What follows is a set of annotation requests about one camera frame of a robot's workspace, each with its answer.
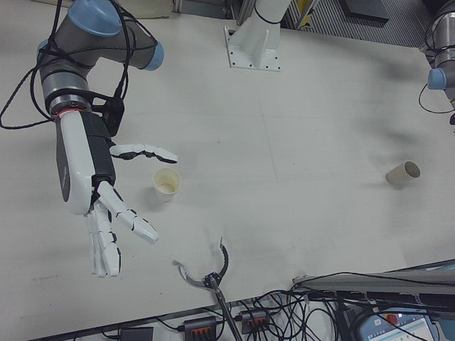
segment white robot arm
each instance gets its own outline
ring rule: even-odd
[[[88,88],[87,74],[100,57],[124,64],[113,97]],[[112,157],[130,160],[144,155],[166,163],[176,163],[178,157],[148,144],[116,146],[112,137],[124,113],[128,66],[155,70],[163,58],[161,44],[115,0],[75,0],[58,30],[38,48],[45,106],[57,132],[63,200],[70,212],[86,217],[92,272],[100,277],[116,276],[120,271],[112,218],[148,243],[159,239],[158,232],[114,189]],[[96,105],[95,99],[105,103]]]

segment robot finger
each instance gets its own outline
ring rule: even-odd
[[[178,156],[167,151],[164,148],[152,146],[149,144],[123,144],[112,146],[109,150],[112,157],[131,160],[139,155],[145,155],[147,158],[156,157],[161,162],[177,163]]]
[[[106,181],[98,186],[98,199],[124,226],[130,228],[135,234],[150,244],[158,241],[158,232],[144,218],[130,208],[120,197],[119,193]]]
[[[92,272],[98,277],[116,276],[120,271],[120,250],[112,232],[108,211],[97,200],[87,215],[92,237]]]

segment white paper cup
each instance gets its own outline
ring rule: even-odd
[[[392,185],[404,185],[407,181],[420,177],[420,169],[412,161],[405,161],[393,168],[385,178]]]
[[[171,168],[162,168],[153,177],[155,193],[162,202],[170,202],[180,189],[180,175]]]

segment table surface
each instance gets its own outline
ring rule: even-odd
[[[4,0],[0,103],[34,64],[53,7]],[[145,21],[166,50],[156,72],[131,70],[117,144],[147,142],[181,157],[182,187],[159,204],[163,164],[118,161],[116,188],[161,235],[147,244],[114,221],[117,278],[90,274],[83,217],[61,199],[52,124],[0,132],[0,339],[29,340],[211,305],[190,287],[219,269],[228,301],[288,288],[303,274],[377,272],[453,258],[454,133],[448,115],[417,97],[429,66],[416,49],[282,31],[282,71],[229,68],[223,26],[172,15]],[[112,94],[121,65],[101,60],[91,89]],[[37,96],[41,90],[37,86]],[[424,103],[449,109],[442,92]],[[39,119],[21,90],[5,124]],[[402,190],[385,174],[413,160]]]

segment robotic hand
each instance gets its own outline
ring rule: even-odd
[[[38,53],[45,105],[57,130],[63,199],[69,211],[87,220],[92,272],[99,277],[116,276],[120,271],[113,217],[151,244],[159,238],[114,189],[112,157],[131,160],[145,155],[166,163],[178,161],[176,155],[147,144],[116,146],[111,138],[123,116],[122,86],[113,97],[88,89],[86,76],[99,57],[124,63],[125,70],[128,65],[146,70],[160,66],[162,47],[143,29],[114,0],[75,0],[55,35],[41,43]],[[97,98],[105,104],[95,105]]]

